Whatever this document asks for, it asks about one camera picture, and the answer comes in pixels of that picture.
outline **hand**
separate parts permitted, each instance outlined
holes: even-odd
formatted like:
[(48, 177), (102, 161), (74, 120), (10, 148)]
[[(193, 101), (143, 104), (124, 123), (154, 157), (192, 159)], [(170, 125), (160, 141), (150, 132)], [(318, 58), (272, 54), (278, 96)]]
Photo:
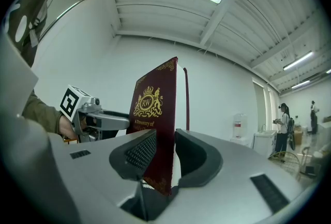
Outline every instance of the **hand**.
[(60, 122), (58, 125), (59, 133), (70, 138), (70, 139), (77, 139), (77, 135), (73, 132), (71, 123), (67, 117), (64, 115), (60, 117)]
[[(87, 128), (87, 123), (86, 123), (86, 116), (80, 121), (81, 123), (81, 129), (85, 130)], [(78, 136), (76, 133), (73, 131), (71, 123), (69, 119), (66, 116), (61, 116), (60, 117), (60, 122), (59, 122), (59, 133), (70, 138), (70, 139), (77, 139)]]

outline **ceiling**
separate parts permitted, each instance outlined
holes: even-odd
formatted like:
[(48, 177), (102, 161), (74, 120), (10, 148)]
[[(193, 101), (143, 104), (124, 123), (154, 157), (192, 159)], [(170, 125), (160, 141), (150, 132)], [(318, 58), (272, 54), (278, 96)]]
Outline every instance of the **ceiling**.
[[(251, 70), (280, 93), (331, 68), (328, 21), (317, 0), (113, 0), (118, 35), (208, 50)], [(283, 67), (313, 51), (298, 68)]]

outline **book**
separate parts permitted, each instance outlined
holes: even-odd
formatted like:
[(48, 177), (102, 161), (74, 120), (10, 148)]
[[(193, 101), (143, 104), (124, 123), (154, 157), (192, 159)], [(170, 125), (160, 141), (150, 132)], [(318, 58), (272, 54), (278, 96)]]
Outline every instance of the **book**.
[(156, 154), (144, 173), (144, 181), (163, 195), (170, 195), (181, 177), (175, 153), (175, 130), (189, 130), (187, 70), (174, 57), (137, 80), (126, 134), (156, 129)]

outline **metal pipe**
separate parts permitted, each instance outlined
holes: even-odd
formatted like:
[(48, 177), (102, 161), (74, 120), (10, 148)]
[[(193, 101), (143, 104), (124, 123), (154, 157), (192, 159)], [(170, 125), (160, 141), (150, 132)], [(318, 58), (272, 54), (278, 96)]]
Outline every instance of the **metal pipe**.
[(72, 10), (75, 6), (77, 6), (78, 4), (82, 3), (85, 0), (80, 0), (79, 2), (76, 2), (75, 4), (73, 4), (72, 6), (70, 6), (68, 9), (66, 9), (63, 13), (61, 13), (59, 15), (59, 17), (57, 17), (54, 22), (51, 23), (50, 26), (47, 27), (47, 29), (45, 30), (45, 32), (42, 33), (42, 35), (39, 38), (39, 42), (42, 41), (42, 39), (44, 38), (44, 36), (49, 32), (49, 30), (66, 14), (68, 13), (70, 10)]

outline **person standing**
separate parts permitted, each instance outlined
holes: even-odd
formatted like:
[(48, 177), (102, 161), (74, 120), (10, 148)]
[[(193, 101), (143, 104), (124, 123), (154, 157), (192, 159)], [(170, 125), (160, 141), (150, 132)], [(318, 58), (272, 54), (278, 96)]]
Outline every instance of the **person standing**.
[[(42, 29), (46, 24), (47, 0), (15, 0), (4, 18), (4, 31), (20, 52), (25, 62), (32, 67)], [(32, 91), (22, 116), (38, 122), (46, 132), (76, 139), (69, 119), (54, 107), (47, 106)]]
[(315, 102), (311, 101), (310, 107), (310, 124), (311, 124), (311, 134), (317, 134), (317, 116), (316, 113), (319, 112), (320, 109), (317, 109)]
[(276, 124), (280, 125), (280, 133), (277, 134), (276, 152), (285, 152), (288, 143), (288, 127), (289, 127), (289, 120), (290, 120), (290, 110), (289, 107), (282, 103), (278, 108), (283, 113), (281, 120), (277, 120)]

